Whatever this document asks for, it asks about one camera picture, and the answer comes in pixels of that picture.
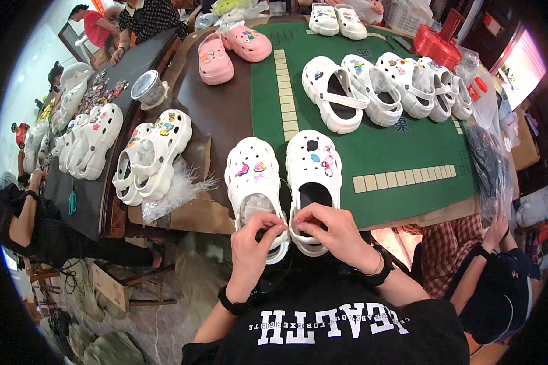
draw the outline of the pink clog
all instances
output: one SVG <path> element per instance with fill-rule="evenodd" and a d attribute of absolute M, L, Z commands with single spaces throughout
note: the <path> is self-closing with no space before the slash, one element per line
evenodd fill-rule
<path fill-rule="evenodd" d="M 234 65 L 226 53 L 221 35 L 209 34 L 199 44 L 199 74 L 208 85 L 219 85 L 234 77 Z"/>
<path fill-rule="evenodd" d="M 224 38 L 229 50 L 234 50 L 241 58 L 249 62 L 260 62 L 272 52 L 272 43 L 262 33 L 245 25 L 232 29 Z"/>

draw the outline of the plastic container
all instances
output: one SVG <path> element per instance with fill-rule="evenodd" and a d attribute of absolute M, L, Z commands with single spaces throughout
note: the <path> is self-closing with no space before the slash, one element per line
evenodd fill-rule
<path fill-rule="evenodd" d="M 430 27 L 434 22 L 432 18 L 417 17 L 408 8 L 395 4 L 392 0 L 384 0 L 382 4 L 384 6 L 384 19 L 386 20 L 386 24 L 392 29 L 401 30 L 404 33 L 415 36 L 421 24 Z"/>
<path fill-rule="evenodd" d="M 426 25 L 420 25 L 414 38 L 414 49 L 423 57 L 430 57 L 450 70 L 463 58 L 456 47 L 455 40 L 443 40 L 434 29 Z"/>

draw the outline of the red shirt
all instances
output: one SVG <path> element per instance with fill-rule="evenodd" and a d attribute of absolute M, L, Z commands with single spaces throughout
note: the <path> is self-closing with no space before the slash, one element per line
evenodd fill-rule
<path fill-rule="evenodd" d="M 99 19 L 103 19 L 103 16 L 93 10 L 88 10 L 87 14 L 83 17 L 83 28 L 88 39 L 96 47 L 103 47 L 106 44 L 107 38 L 111 32 L 104 27 L 96 24 Z"/>

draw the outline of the green table mat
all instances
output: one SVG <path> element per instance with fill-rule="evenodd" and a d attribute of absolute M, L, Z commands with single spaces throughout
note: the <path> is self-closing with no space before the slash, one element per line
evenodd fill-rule
<path fill-rule="evenodd" d="M 304 92 L 301 72 L 317 55 L 325 55 L 336 64 L 340 64 L 347 54 L 360 55 L 371 62 L 385 52 L 393 52 L 402 58 L 412 57 L 395 40 L 388 38 L 388 44 L 378 37 L 352 41 L 340 34 L 332 37 L 307 34 L 307 23 L 265 25 L 256 27 L 256 30 L 270 39 L 273 50 L 285 50 L 299 129 L 317 130 L 335 143 L 343 162 L 341 208 L 352 212 L 359 228 L 434 211 L 475 194 L 474 172 L 465 136 L 458 134 L 452 119 L 435 123 L 429 119 L 413 119 L 404 112 L 402 117 L 407 127 L 379 127 L 364 113 L 356 131 L 341 135 L 325 126 L 318 107 Z M 372 27 L 368 32 L 393 35 Z M 279 162 L 280 177 L 286 180 L 286 142 L 274 52 L 262 62 L 252 64 L 251 76 L 254 136 L 270 143 Z M 357 194 L 353 187 L 353 176 L 440 165 L 454 165 L 456 177 Z M 290 193 L 284 184 L 280 202 L 288 213 Z"/>

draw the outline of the plastic crate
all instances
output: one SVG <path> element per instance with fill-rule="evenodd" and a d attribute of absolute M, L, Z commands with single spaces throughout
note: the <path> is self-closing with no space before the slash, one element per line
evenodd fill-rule
<path fill-rule="evenodd" d="M 432 18 L 419 18 L 403 5 L 395 4 L 392 0 L 383 0 L 384 20 L 390 28 L 400 30 L 413 36 L 418 33 L 421 24 L 432 26 Z"/>

